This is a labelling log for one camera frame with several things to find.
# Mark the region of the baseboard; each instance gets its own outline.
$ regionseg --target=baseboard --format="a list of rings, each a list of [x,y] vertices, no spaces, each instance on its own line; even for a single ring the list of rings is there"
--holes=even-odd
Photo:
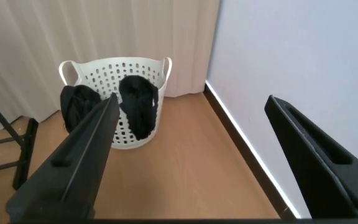
[[[206,82],[204,95],[282,220],[301,218],[219,96]]]

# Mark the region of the white baseboard trim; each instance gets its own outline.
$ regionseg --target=white baseboard trim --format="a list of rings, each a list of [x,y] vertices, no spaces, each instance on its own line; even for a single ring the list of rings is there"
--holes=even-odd
[[[286,205],[288,206],[288,208],[290,208],[291,212],[293,213],[293,215],[295,216],[295,218],[302,218],[300,216],[300,214],[298,213],[298,211],[296,210],[296,208],[293,206],[293,204],[291,203],[290,199],[287,197],[287,195],[285,194],[285,192],[283,191],[283,189],[279,186],[278,182],[274,179],[272,173],[269,171],[269,169],[267,168],[267,166],[265,165],[265,163],[263,162],[263,160],[260,158],[260,156],[258,155],[257,151],[255,150],[255,148],[252,146],[251,142],[248,140],[247,136],[242,132],[240,126],[237,124],[236,120],[231,116],[229,110],[225,107],[225,105],[223,104],[222,100],[219,98],[218,94],[215,92],[215,90],[213,89],[213,87],[209,84],[208,81],[205,82],[206,85],[208,86],[208,88],[211,90],[211,93],[215,96],[216,100],[218,101],[218,103],[221,105],[222,109],[224,110],[224,112],[226,113],[227,117],[229,117],[231,123],[234,125],[234,127],[236,128],[237,132],[241,135],[241,137],[243,138],[243,140],[246,142],[246,144],[249,146],[249,149],[251,150],[251,152],[253,153],[253,155],[255,156],[256,160],[258,161],[258,163],[260,164],[261,168],[264,170],[264,172],[266,173],[266,175],[269,177],[270,181],[272,181],[274,187],[277,189],[277,191],[279,192],[279,194],[281,195],[282,199],[284,200],[284,202],[286,203]]]

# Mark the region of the laundry basket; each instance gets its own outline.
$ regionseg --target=laundry basket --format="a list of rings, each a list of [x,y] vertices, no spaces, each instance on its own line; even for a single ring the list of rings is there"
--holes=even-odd
[[[164,74],[166,60],[168,60],[168,70],[167,74]],[[74,85],[86,85],[92,88],[100,94],[102,100],[110,97],[111,93],[115,93],[118,97],[118,102],[122,103],[118,86],[120,81],[128,75],[140,75],[153,83],[158,88],[157,118],[154,130],[150,136],[138,141],[129,129],[126,114],[122,109],[119,109],[119,121],[111,147],[115,149],[133,149],[144,145],[154,137],[160,123],[162,101],[172,69],[172,60],[170,58],[164,58],[161,61],[140,57],[105,58],[88,63],[65,61],[59,65],[59,74],[65,85],[67,85],[67,81],[63,73],[63,66],[67,62],[71,62],[78,74],[78,79]]]

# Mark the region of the curtain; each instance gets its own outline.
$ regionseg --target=curtain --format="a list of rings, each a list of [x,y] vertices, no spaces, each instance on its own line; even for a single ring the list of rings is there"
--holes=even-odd
[[[64,60],[171,57],[166,96],[201,92],[218,7],[219,0],[0,0],[0,111],[8,121],[41,122],[59,110]]]

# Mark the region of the black foot of stand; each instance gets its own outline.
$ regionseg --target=black foot of stand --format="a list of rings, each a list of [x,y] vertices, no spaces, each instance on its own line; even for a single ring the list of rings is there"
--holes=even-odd
[[[7,122],[1,112],[0,123],[12,136],[11,138],[0,139],[0,144],[10,141],[16,141],[21,147],[20,158],[18,161],[0,165],[0,170],[17,166],[12,184],[13,188],[17,190],[27,180],[32,150],[34,148],[35,135],[37,134],[38,122],[36,122],[36,120],[33,118],[30,119],[27,125],[27,131],[22,136],[19,136],[16,133],[16,131],[12,128],[9,122]]]

